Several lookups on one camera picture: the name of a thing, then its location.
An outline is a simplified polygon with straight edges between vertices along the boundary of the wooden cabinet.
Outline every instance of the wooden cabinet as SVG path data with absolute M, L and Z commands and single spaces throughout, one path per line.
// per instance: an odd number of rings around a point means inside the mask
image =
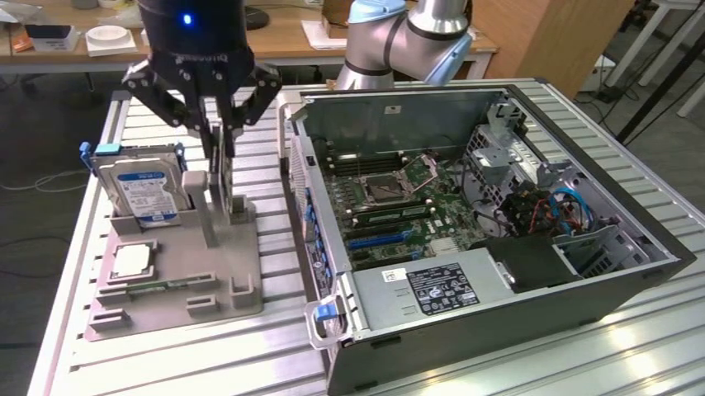
M 484 78 L 542 77 L 572 97 L 632 0 L 473 0 L 472 24 L 499 47 Z

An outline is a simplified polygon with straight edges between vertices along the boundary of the metal slotted worktable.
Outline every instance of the metal slotted worktable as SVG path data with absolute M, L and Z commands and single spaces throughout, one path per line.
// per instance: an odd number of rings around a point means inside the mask
M 705 394 L 705 219 L 551 88 L 515 83 L 639 204 L 696 254 L 696 262 L 598 323 L 383 384 L 364 394 Z M 264 312 L 252 318 L 89 343 L 85 306 L 110 223 L 90 179 L 29 394 L 324 394 L 324 364 L 308 345 L 305 302 L 283 198 L 276 112 L 236 143 L 234 190 L 255 202 Z M 181 141 L 189 169 L 205 169 L 198 142 L 162 125 L 138 101 L 110 103 L 102 142 Z M 552 160 L 559 150 L 530 126 Z

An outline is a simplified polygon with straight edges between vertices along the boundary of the white cable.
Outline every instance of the white cable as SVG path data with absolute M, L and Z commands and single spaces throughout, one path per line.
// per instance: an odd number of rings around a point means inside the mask
M 0 188 L 2 188 L 6 191 L 37 190 L 38 192 L 48 192 L 48 193 L 73 191 L 73 190 L 77 190 L 80 188 L 84 188 L 86 186 L 86 184 L 81 184 L 80 186 L 73 186 L 73 187 L 68 187 L 68 188 L 58 188 L 58 189 L 46 189 L 46 188 L 41 188 L 41 186 L 44 186 L 45 184 L 50 183 L 58 177 L 66 177 L 66 176 L 72 176 L 72 175 L 78 175 L 81 173 L 88 173 L 88 169 L 78 169 L 76 171 L 65 171 L 65 172 L 57 173 L 54 175 L 40 177 L 34 181 L 34 184 L 32 184 L 30 186 L 13 187 L 13 186 L 5 186 L 5 185 L 0 184 Z

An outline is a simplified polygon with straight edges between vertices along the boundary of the robotic arm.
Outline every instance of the robotic arm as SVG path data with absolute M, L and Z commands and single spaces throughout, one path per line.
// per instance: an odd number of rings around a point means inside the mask
M 222 151 L 234 157 L 233 139 L 253 125 L 280 90 L 279 74 L 255 64 L 244 29 L 243 0 L 137 0 L 152 54 L 133 65 L 122 85 L 170 126 L 184 125 L 200 138 L 204 156 L 218 145 L 205 117 L 204 98 L 214 97 L 222 120 Z M 247 81 L 249 99 L 236 105 L 232 95 Z M 184 96 L 177 100 L 168 83 Z
M 349 9 L 348 48 L 336 89 L 393 87 L 392 71 L 429 85 L 455 75 L 472 39 L 465 9 L 471 0 L 355 0 Z

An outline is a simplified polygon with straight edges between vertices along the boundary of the floor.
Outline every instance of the floor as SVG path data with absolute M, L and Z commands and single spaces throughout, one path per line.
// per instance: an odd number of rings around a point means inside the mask
M 607 54 L 618 59 L 626 52 L 638 31 L 618 34 L 607 48 Z M 648 54 L 660 42 L 652 40 L 642 51 Z M 695 63 L 680 82 L 671 89 L 655 112 L 670 103 L 683 89 L 705 73 L 705 64 Z M 311 70 L 296 76 L 287 75 L 287 83 L 305 83 Z M 109 97 L 117 88 L 118 73 L 93 76 L 96 90 Z M 96 142 L 104 122 L 106 101 L 93 103 L 85 95 L 82 74 L 45 76 L 36 80 L 37 92 L 28 96 L 17 85 L 2 91 L 0 82 L 0 184 L 22 186 L 41 176 L 81 168 L 78 144 Z M 634 85 L 639 101 L 623 99 L 607 118 L 614 131 L 628 121 L 639 104 L 654 89 Z M 579 101 L 590 101 L 580 95 Z M 580 108 L 595 119 L 598 110 L 611 105 L 594 101 Z M 654 172 L 670 183 L 690 202 L 705 210 L 705 112 L 694 111 L 687 119 L 675 110 L 663 117 L 628 146 Z M 60 178 L 52 188 L 78 186 L 86 174 Z M 28 274 L 58 272 L 66 254 L 65 244 L 56 239 L 33 241 L 3 247 L 6 241 L 52 235 L 70 238 L 78 214 L 82 191 L 42 193 L 0 190 L 0 271 L 21 271 Z M 8 343 L 41 342 L 46 318 L 53 303 L 57 277 L 25 279 L 0 273 L 0 394 L 26 393 L 36 347 L 8 349 Z

